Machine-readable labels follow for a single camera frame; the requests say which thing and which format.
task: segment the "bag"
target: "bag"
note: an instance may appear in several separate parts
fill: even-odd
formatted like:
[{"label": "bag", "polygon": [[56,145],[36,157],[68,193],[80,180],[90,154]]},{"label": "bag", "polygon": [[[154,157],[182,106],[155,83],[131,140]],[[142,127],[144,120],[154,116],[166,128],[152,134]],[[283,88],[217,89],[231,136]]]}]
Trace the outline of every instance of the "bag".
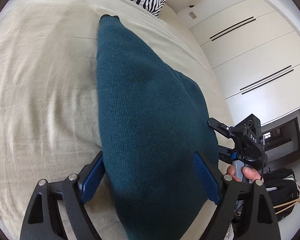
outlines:
[{"label": "bag", "polygon": [[[281,204],[289,203],[299,198],[299,190],[296,183],[296,178],[292,169],[281,168],[269,173],[264,174],[264,184],[267,189],[277,188],[275,190],[268,191],[273,206],[279,206]],[[279,212],[287,208],[289,204],[282,207],[275,208],[275,212]],[[277,214],[278,221],[284,219],[290,215],[294,205],[290,208]]]}]

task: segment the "finger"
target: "finger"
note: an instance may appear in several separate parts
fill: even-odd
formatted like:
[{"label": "finger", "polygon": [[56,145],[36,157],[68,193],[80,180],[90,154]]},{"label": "finger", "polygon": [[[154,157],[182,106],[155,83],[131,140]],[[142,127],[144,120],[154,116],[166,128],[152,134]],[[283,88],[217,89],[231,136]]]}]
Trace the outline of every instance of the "finger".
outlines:
[{"label": "finger", "polygon": [[257,172],[257,170],[251,169],[251,168],[248,168],[248,167],[243,167],[242,168],[242,173],[244,174],[244,176],[247,179],[250,179],[252,182],[254,182],[256,179],[260,179],[261,178],[261,176]]},{"label": "finger", "polygon": [[227,169],[227,174],[230,175],[234,180],[241,182],[240,179],[238,179],[234,174],[235,174],[235,168],[233,165],[230,165]]},{"label": "finger", "polygon": [[227,174],[229,174],[230,176],[234,176],[235,174],[235,168],[233,165],[230,165],[227,169]]}]

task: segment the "white bed sheet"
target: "white bed sheet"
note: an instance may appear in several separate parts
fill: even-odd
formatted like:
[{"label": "white bed sheet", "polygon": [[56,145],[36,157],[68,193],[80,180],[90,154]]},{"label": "white bed sheet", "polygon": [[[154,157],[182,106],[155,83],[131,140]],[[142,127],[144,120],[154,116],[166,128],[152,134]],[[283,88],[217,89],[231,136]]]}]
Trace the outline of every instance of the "white bed sheet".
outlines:
[{"label": "white bed sheet", "polygon": [[[0,226],[10,240],[19,238],[36,183],[78,173],[101,149],[95,71],[103,14],[118,15],[196,81],[210,116],[233,125],[204,53],[171,8],[157,19],[129,0],[10,0],[0,14]],[[103,239],[126,239],[106,177],[86,209]],[[207,201],[183,239],[198,239],[214,209]],[[60,211],[73,240],[62,205]]]}]

